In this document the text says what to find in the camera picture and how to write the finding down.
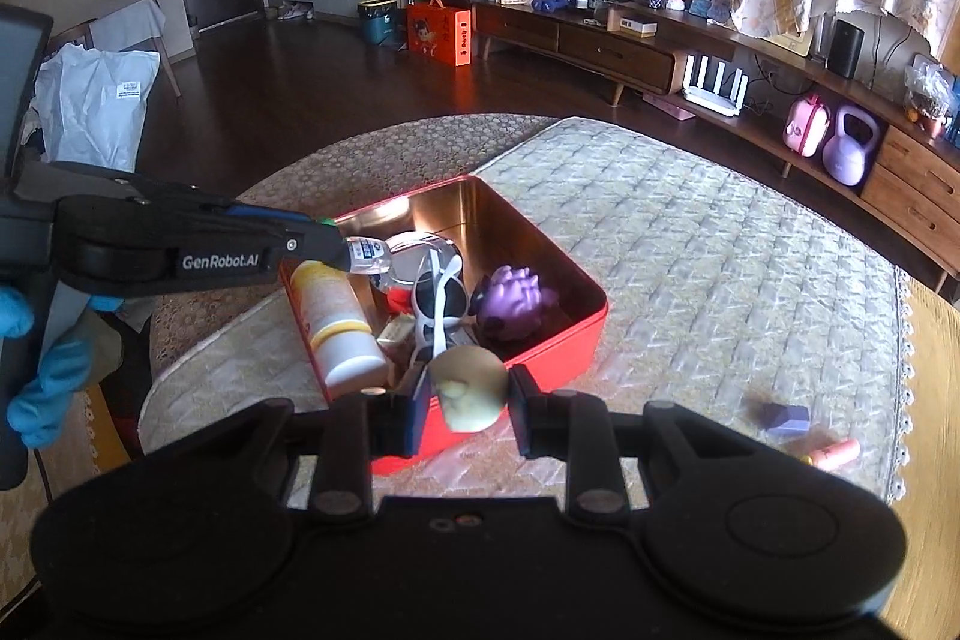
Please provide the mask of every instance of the wooden tv cabinet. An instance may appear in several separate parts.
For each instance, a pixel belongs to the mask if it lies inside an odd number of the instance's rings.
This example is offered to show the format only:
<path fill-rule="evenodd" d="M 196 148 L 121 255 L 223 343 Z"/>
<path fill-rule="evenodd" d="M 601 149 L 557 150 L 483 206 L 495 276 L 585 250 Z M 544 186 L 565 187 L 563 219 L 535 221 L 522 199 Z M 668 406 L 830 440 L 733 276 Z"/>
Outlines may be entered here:
<path fill-rule="evenodd" d="M 832 92 L 881 121 L 883 140 L 875 162 L 854 188 L 827 173 L 820 151 L 803 158 L 789 149 L 782 139 L 783 118 L 752 112 L 727 118 L 680 95 L 670 95 L 670 101 L 779 158 L 784 162 L 783 177 L 795 167 L 907 239 L 941 269 L 937 292 L 947 276 L 960 274 L 960 150 L 944 140 L 930 140 L 906 119 L 899 105 L 862 83 L 837 76 L 787 49 L 708 25 L 685 12 L 628 6 L 631 17 L 658 24 L 656 36 L 637 39 L 585 25 L 583 18 L 588 13 L 582 10 L 546 14 L 526 6 L 477 4 L 473 21 L 484 59 L 491 40 L 496 39 L 585 68 L 613 81 L 613 106 L 625 87 L 656 95 L 676 94 L 682 87 L 685 58 L 691 52 L 730 61 L 738 47 L 745 47 L 799 71 L 820 92 Z"/>

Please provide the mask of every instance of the hand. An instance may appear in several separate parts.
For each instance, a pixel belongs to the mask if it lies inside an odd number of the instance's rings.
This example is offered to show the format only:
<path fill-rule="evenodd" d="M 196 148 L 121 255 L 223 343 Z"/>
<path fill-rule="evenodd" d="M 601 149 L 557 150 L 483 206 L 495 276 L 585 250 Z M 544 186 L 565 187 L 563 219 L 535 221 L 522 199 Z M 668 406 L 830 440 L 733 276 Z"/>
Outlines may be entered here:
<path fill-rule="evenodd" d="M 93 297 L 90 307 L 113 311 L 120 299 Z M 11 287 L 0 287 L 0 338 L 27 335 L 34 314 L 26 299 Z M 35 379 L 13 397 L 7 408 L 11 429 L 19 432 L 28 448 L 45 448 L 61 433 L 70 400 L 90 375 L 91 347 L 88 340 L 61 338 L 40 362 Z"/>

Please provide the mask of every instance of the black speaker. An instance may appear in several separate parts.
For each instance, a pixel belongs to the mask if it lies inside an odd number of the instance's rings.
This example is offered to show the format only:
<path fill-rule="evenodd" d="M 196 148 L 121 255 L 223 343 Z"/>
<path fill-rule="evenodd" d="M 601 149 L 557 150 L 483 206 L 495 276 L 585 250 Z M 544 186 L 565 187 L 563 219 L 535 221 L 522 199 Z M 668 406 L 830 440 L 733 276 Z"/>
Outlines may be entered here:
<path fill-rule="evenodd" d="M 833 44 L 827 57 L 827 68 L 834 74 L 853 78 L 856 64 L 860 60 L 860 48 L 863 47 L 863 31 L 856 25 L 837 20 L 833 27 Z"/>

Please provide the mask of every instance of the white router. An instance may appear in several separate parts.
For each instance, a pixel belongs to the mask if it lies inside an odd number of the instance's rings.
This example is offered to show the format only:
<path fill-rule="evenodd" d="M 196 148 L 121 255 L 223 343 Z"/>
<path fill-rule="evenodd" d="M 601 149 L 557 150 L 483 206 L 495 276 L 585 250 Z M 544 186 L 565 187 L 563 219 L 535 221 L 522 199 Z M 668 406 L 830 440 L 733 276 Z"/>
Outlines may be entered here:
<path fill-rule="evenodd" d="M 720 115 L 733 118 L 733 116 L 739 115 L 740 110 L 743 109 L 743 100 L 747 97 L 747 82 L 749 78 L 743 73 L 742 68 L 738 68 L 733 75 L 733 85 L 730 87 L 730 95 L 728 97 L 722 97 L 722 95 L 720 95 L 720 88 L 723 85 L 723 72 L 726 65 L 723 61 L 717 60 L 717 74 L 713 78 L 713 90 L 708 91 L 704 88 L 704 78 L 707 76 L 707 64 L 709 60 L 707 55 L 700 56 L 700 70 L 697 74 L 697 84 L 691 85 L 690 80 L 693 78 L 694 58 L 692 55 L 686 57 L 686 69 L 683 72 L 683 97 L 692 104 L 699 104 L 702 107 L 707 107 L 707 109 L 712 109 Z"/>

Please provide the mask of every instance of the teal trash bin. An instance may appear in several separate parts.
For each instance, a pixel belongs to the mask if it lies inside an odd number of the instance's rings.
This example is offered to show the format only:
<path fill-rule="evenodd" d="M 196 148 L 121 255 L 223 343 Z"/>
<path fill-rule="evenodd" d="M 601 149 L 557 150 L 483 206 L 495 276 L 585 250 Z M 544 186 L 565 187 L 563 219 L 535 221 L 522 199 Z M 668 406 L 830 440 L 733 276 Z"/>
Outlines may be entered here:
<path fill-rule="evenodd" d="M 367 44 L 380 44 L 397 27 L 397 0 L 368 0 L 357 4 L 360 32 Z"/>

